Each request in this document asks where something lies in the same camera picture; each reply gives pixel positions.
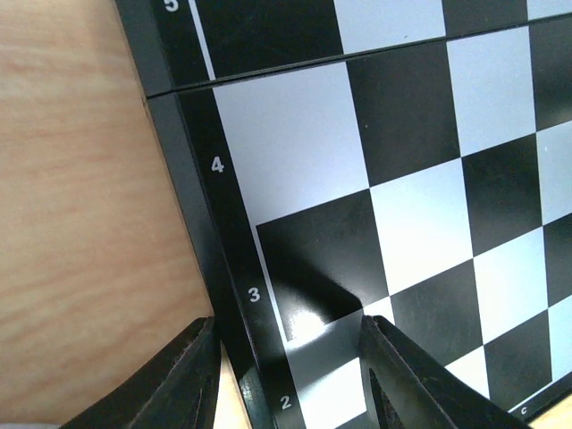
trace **number 2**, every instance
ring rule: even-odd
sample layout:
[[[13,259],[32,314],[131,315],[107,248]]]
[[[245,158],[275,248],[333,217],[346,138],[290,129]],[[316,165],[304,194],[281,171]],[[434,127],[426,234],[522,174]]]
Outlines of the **number 2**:
[[[213,160],[213,164],[211,165],[211,170],[214,172],[223,172],[224,165],[221,163],[221,157],[215,156]]]
[[[280,398],[280,402],[282,403],[282,409],[290,408],[292,404],[290,404],[290,396],[282,396]]]
[[[167,12],[177,12],[179,10],[179,0],[163,0],[163,2]]]
[[[250,297],[250,302],[257,302],[260,299],[260,294],[258,293],[258,288],[250,288],[248,293],[252,295]]]

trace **number 3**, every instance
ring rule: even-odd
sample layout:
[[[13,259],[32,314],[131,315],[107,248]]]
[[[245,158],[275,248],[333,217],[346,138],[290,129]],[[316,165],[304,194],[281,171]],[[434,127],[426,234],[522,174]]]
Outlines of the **number 3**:
[[[257,302],[260,299],[260,294],[258,293],[258,288],[250,288],[248,293],[252,295],[250,297],[250,302]]]
[[[164,8],[167,12],[177,12],[179,10],[179,0],[163,0]]]

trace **black square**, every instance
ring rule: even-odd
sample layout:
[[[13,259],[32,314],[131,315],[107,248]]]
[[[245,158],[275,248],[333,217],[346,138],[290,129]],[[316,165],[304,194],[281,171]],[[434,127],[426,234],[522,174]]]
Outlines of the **black square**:
[[[536,137],[463,158],[475,256],[542,225]]]
[[[536,129],[572,121],[572,16],[530,26]]]
[[[197,0],[216,77],[343,54],[333,0]]]
[[[459,157],[444,43],[348,62],[371,186]]]
[[[548,305],[572,295],[572,214],[544,226]]]
[[[395,325],[448,365],[483,345],[473,260],[391,296]]]
[[[443,0],[448,36],[501,29],[526,22],[526,0]]]
[[[289,339],[300,315],[327,324],[388,296],[369,189],[257,229]]]
[[[484,345],[491,401],[509,410],[552,381],[548,312]]]

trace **white square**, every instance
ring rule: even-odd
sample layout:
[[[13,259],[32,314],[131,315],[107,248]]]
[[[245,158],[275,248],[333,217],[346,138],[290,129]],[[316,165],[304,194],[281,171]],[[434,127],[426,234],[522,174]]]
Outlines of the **white square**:
[[[364,307],[364,315],[382,315],[389,322],[395,324],[393,317],[393,306],[391,305],[391,298],[387,297]]]
[[[475,279],[484,343],[548,308],[543,228],[475,257]]]
[[[536,134],[543,223],[572,213],[572,121]]]
[[[441,0],[334,0],[343,52],[445,36]]]
[[[569,12],[572,12],[572,2],[570,0],[528,0],[529,20]]]
[[[490,399],[484,348],[479,347],[445,366],[461,382]]]
[[[307,429],[335,429],[365,413],[359,359],[302,388],[298,397]]]
[[[473,256],[460,159],[371,189],[390,295]]]
[[[548,310],[551,336],[552,380],[572,371],[572,296]]]
[[[528,28],[448,42],[461,155],[536,131]]]
[[[214,89],[252,225],[369,186],[345,63]]]
[[[326,325],[311,341],[297,338],[285,345],[308,429],[335,428],[366,411],[358,359],[362,314]]]

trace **wooden surface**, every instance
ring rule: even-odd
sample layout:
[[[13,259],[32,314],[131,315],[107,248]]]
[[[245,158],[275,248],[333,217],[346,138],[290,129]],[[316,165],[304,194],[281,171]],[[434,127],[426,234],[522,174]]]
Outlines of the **wooden surface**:
[[[0,1],[0,422],[65,422],[211,314],[112,0]],[[215,425],[248,427],[226,360]]]
[[[534,429],[572,428],[572,396],[568,396],[548,412],[535,419],[531,426]]]

